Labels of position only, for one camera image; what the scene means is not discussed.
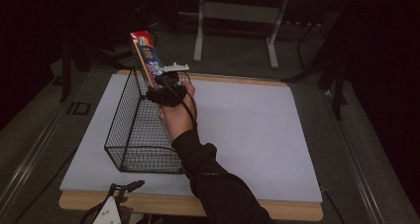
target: table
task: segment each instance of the table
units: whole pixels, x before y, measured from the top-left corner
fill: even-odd
[[[170,214],[170,215],[193,215],[193,216],[203,216],[205,215],[204,210],[197,198],[195,198],[189,190],[188,180],[186,177],[181,174],[150,174],[150,173],[121,173],[118,172],[115,167],[113,167],[110,159],[107,157],[103,151],[103,144],[101,144],[101,139],[106,139],[107,129],[101,128],[97,124],[110,124],[112,121],[112,111],[115,111],[115,103],[118,103],[118,99],[110,99],[113,95],[121,92],[122,84],[124,84],[123,74],[115,74],[110,80],[110,84],[105,90],[104,96],[95,112],[94,117],[92,118],[91,124],[86,131],[86,134],[80,144],[79,150],[77,151],[70,168],[67,171],[67,174],[61,184],[60,189],[63,191],[62,196],[59,200],[59,205],[64,209],[77,209],[77,210],[86,210],[97,203],[103,201],[106,193],[108,191],[109,185],[112,182],[117,184],[128,184],[134,179],[143,179],[146,181],[144,187],[140,188],[134,193],[129,193],[126,196],[128,201],[124,205],[129,206],[134,209],[134,212],[139,213],[158,213],[158,214]],[[203,91],[204,86],[209,87],[209,84],[217,91],[220,92],[220,88],[217,86],[229,86],[226,88],[238,89],[238,86],[247,87],[247,92],[251,89],[274,89],[275,91],[282,91],[286,94],[289,89],[279,82],[269,82],[269,81],[258,81],[258,80],[248,80],[240,78],[223,78],[223,77],[209,77],[209,76],[192,76],[191,79],[194,85],[197,88],[197,91]],[[197,101],[205,100],[204,94],[196,93]],[[262,94],[255,94],[253,98],[259,98]],[[294,101],[290,103],[289,100],[284,101],[287,104],[294,106]],[[205,104],[198,104],[199,106],[199,117],[207,117],[206,114],[210,111],[209,108],[206,108]],[[235,106],[234,103],[228,104],[228,106]],[[294,110],[290,113],[292,116],[297,115],[297,112]],[[274,116],[275,114],[268,113],[267,116]],[[209,125],[212,124],[211,121],[206,123],[198,121],[199,124],[199,133],[202,130],[209,130]],[[296,131],[296,137],[291,138],[291,141],[300,141],[298,143],[293,143],[293,146],[287,148],[287,144],[282,144],[281,142],[275,143],[273,147],[269,147],[270,151],[275,149],[291,149],[287,154],[284,154],[284,157],[280,159],[280,162],[287,162],[287,157],[291,157],[289,160],[290,163],[295,162],[295,164],[289,164],[287,168],[276,169],[276,170],[265,170],[264,172],[253,173],[249,175],[246,171],[243,171],[243,168],[238,169],[231,164],[239,164],[240,167],[243,164],[240,164],[241,161],[246,160],[244,156],[233,157],[230,156],[232,153],[228,149],[228,146],[218,146],[218,161],[225,168],[227,168],[232,173],[237,174],[242,177],[243,180],[249,185],[251,190],[255,193],[255,196],[258,198],[260,204],[269,212],[271,218],[273,219],[285,219],[285,220],[307,220],[307,221],[318,221],[323,217],[323,212],[321,208],[322,197],[320,194],[319,187],[317,185],[315,172],[307,152],[306,143],[304,142],[303,133],[299,129],[292,129],[295,126],[300,126],[300,122],[296,124],[289,123],[287,124],[291,130]],[[217,129],[225,129],[223,126],[216,126],[215,132],[220,133]],[[264,133],[266,128],[260,126],[256,128],[259,133]],[[270,136],[271,131],[266,131],[265,136]],[[204,143],[209,139],[209,134],[200,133],[201,141]],[[212,138],[216,141],[215,144],[222,144],[219,138]],[[304,145],[303,149],[294,150],[294,148],[299,147],[298,145]],[[242,143],[241,146],[246,150],[245,147],[248,146],[246,143]],[[255,159],[247,160],[247,162],[254,162]],[[300,165],[306,164],[302,169],[308,169],[309,172],[302,172],[299,169]],[[280,173],[279,175],[269,175],[270,173]],[[271,193],[266,193],[264,188],[258,188],[258,185],[261,183],[267,184],[264,182],[254,181],[254,177],[266,178],[267,180],[273,179],[273,185],[276,186],[278,181],[276,178],[280,178],[281,188],[275,188],[277,190],[271,191],[273,188],[269,187],[266,190],[270,190]],[[84,182],[89,182],[88,179],[92,180],[88,186],[84,185]],[[288,196],[290,191],[289,188],[293,189],[296,186],[303,185],[303,188],[298,189],[298,193]],[[272,199],[271,196],[284,196],[284,199]]]

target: hand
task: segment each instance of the hand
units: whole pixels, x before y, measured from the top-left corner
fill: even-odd
[[[195,88],[191,83],[187,81],[182,81],[182,85],[185,86],[187,93],[191,95],[190,97],[188,94],[186,94],[183,102],[189,108],[195,120],[195,116],[197,114],[197,111],[194,109],[195,101],[193,100]],[[160,109],[163,113],[166,129],[169,132],[172,140],[175,140],[182,133],[194,128],[193,121],[191,120],[191,117],[188,115],[187,110],[182,104],[179,104],[173,108],[164,106]]]

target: wire mesh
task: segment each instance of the wire mesh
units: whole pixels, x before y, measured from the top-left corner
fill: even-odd
[[[181,161],[170,146],[157,106],[144,100],[147,87],[130,72],[105,150],[119,171],[181,173]]]

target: black wire mesh basket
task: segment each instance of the black wire mesh basket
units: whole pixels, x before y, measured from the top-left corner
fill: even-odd
[[[145,99],[147,87],[133,69],[116,110],[105,151],[121,172],[182,173],[157,106]]]

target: dark background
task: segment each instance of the dark background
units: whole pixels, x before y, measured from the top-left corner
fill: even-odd
[[[319,9],[335,5],[333,1],[292,0],[285,18],[317,21]],[[308,7],[311,2],[317,2],[319,7]],[[0,129],[53,80],[49,66],[61,57],[60,35],[64,28],[92,46],[112,50],[112,44],[126,42],[127,32],[145,29],[153,17],[151,11],[175,25],[178,10],[197,10],[197,0],[0,0],[0,3]],[[419,4],[420,0],[350,0],[323,48],[327,59],[338,55],[334,50],[337,45],[345,45],[350,62],[346,79],[353,84],[417,213],[420,213]]]

